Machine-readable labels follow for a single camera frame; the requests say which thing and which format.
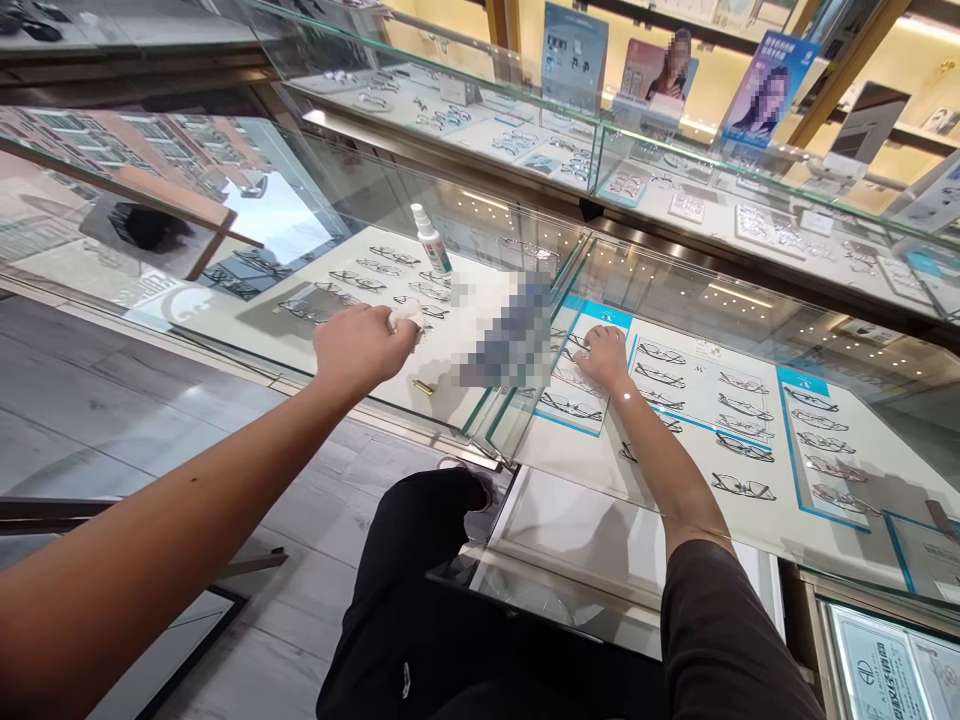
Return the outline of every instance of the floor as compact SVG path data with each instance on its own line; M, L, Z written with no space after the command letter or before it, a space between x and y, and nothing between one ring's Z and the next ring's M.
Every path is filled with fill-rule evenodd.
M0 494L128 495L284 399L31 300L0 297ZM439 457L341 423L248 543L251 551L282 545L290 559L234 582L251 602L158 717L313 718L377 503ZM509 479L495 477L502 490ZM486 537L496 510L471 516L468 534ZM0 568L50 539L4 539Z

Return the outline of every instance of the brown sleeve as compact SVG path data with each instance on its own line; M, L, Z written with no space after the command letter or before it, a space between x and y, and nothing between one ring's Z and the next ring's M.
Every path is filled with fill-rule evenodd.
M824 717L740 562L707 540L674 550L660 628L674 720Z

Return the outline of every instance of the spray bottle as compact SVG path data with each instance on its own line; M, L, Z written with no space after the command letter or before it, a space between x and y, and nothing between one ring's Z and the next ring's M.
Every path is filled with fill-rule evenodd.
M436 272L446 275L453 268L450 265L450 258L447 257L447 250L443 247L443 238L423 211L423 205L414 203L410 209L413 210L413 219L417 223L417 240L423 243L423 249L430 258L430 264Z

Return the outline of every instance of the person's right hand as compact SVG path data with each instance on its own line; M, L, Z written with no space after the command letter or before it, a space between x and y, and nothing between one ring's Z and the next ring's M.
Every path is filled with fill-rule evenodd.
M627 371L627 345L623 330L609 325L597 325L583 338L590 348L589 357L577 352L573 361L580 371L608 393L630 382Z
M390 332L390 308L365 303L341 310L313 331L317 379L357 396L369 395L406 362L417 344L420 328L412 320L397 323Z

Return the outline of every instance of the forearm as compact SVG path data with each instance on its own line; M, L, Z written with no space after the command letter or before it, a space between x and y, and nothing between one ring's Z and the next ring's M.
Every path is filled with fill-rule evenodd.
M314 381L0 574L13 715L85 717L232 559L357 395Z
M700 469L629 378L610 388L613 407L647 487L663 516L667 556L683 541L705 536L733 551L727 523Z

